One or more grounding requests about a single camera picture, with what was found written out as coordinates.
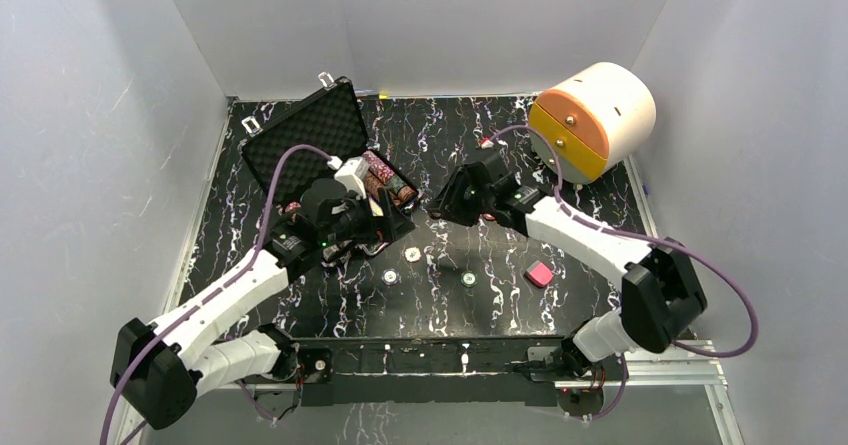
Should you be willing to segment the pink dealer button block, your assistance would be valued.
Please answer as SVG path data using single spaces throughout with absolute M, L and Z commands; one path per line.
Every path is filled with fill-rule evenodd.
M 525 278 L 537 288 L 547 287 L 554 278 L 552 270 L 543 262 L 533 262 L 524 272 Z

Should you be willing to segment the brown chip row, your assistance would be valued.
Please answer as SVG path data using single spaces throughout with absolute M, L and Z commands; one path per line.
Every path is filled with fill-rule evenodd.
M 373 173 L 368 172 L 364 177 L 363 182 L 369 197 L 378 204 L 391 204 L 395 207 L 403 208 L 403 204 L 398 196 Z

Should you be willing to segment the purple green chip row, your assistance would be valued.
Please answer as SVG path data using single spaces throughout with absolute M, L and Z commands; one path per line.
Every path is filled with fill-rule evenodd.
M 368 164 L 371 182 L 385 188 L 397 205 L 406 205 L 418 197 L 418 191 L 374 151 L 362 154 Z

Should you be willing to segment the green poker chip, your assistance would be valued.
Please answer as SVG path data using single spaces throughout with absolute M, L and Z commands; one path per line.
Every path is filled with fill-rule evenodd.
M 461 275 L 461 283 L 466 288 L 473 288 L 477 284 L 477 277 L 471 271 L 465 271 Z

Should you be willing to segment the blue white poker chip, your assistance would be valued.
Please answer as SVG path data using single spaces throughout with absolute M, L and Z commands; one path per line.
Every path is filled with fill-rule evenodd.
M 396 270 L 386 269 L 381 275 L 381 280 L 385 285 L 393 286 L 400 281 L 400 276 Z

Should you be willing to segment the black poker chip case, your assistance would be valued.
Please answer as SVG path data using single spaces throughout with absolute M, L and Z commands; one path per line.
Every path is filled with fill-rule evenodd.
M 316 181 L 333 179 L 327 165 L 331 156 L 345 161 L 371 150 L 413 185 L 380 152 L 369 148 L 365 122 L 352 82 L 341 77 L 325 84 L 307 98 L 296 102 L 283 115 L 251 131 L 240 145 L 241 157 L 271 201 L 271 216 L 263 247 L 289 272 L 305 272 L 366 248 L 379 253 L 392 243 L 373 244 L 350 241 L 322 247 L 315 241 L 314 229 L 301 214 L 301 197 Z M 412 221 L 411 210 L 418 197 L 400 209 Z M 375 216 L 382 210 L 367 194 L 365 199 Z

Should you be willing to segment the aluminium rail frame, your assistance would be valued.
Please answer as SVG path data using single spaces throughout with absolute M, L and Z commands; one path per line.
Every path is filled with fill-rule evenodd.
M 726 380 L 719 361 L 714 357 L 699 355 L 679 348 L 670 348 L 661 354 L 639 350 L 627 352 L 622 356 L 611 357 L 615 357 L 620 362 L 623 373 L 619 385 L 614 387 L 615 390 L 620 390 L 627 384 L 633 386 L 702 385 L 708 389 L 710 394 L 716 394 L 724 391 L 726 388 Z M 277 381 L 265 375 L 254 376 Z M 221 385 L 215 390 L 229 385 L 238 385 L 246 390 L 247 396 L 251 401 L 256 401 L 261 395 L 255 386 L 248 384 L 248 378 Z M 297 409 L 304 408 L 305 406 L 302 404 L 303 386 L 298 384 L 295 390 L 289 392 L 293 394 L 293 407 Z M 611 411 L 613 406 L 614 400 L 608 397 L 605 398 L 600 408 L 594 410 L 586 410 L 575 405 L 570 407 L 558 405 L 556 407 L 561 408 L 573 418 L 589 420 L 603 416 L 605 413 Z M 140 428 L 152 428 L 146 424 L 140 414 L 139 416 Z

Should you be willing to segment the round orange yellow drawer cabinet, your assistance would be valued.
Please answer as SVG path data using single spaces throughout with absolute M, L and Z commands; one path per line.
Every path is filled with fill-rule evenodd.
M 595 63 L 539 94 L 527 124 L 543 164 L 564 181 L 586 185 L 634 153 L 656 123 L 648 87 L 630 70 Z

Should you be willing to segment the red white poker chip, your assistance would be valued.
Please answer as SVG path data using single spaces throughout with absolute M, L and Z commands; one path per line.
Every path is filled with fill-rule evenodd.
M 404 258 L 409 263 L 416 263 L 421 260 L 422 252 L 418 247 L 409 247 L 404 250 Z

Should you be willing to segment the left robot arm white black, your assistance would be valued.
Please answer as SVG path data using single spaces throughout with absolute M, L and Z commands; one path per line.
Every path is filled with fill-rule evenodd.
M 359 188 L 350 178 L 320 178 L 273 213 L 271 229 L 230 271 L 182 306 L 118 335 L 111 383 L 146 424 L 175 424 L 197 398 L 254 375 L 301 383 L 310 372 L 300 343 L 269 323 L 241 338 L 225 332 L 250 309 L 306 272 L 359 245 L 383 245 L 414 228 L 407 210 L 417 188 L 372 172 Z

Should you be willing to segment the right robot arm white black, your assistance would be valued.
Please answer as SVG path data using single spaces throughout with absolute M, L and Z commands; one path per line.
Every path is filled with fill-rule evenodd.
M 551 187 L 526 186 L 491 150 L 455 169 L 426 207 L 433 219 L 476 225 L 488 214 L 503 227 L 567 253 L 619 289 L 618 309 L 593 317 L 562 342 L 565 370 L 590 378 L 603 359 L 641 348 L 664 352 L 707 308 L 691 259 L 675 242 L 621 237 L 562 205 Z

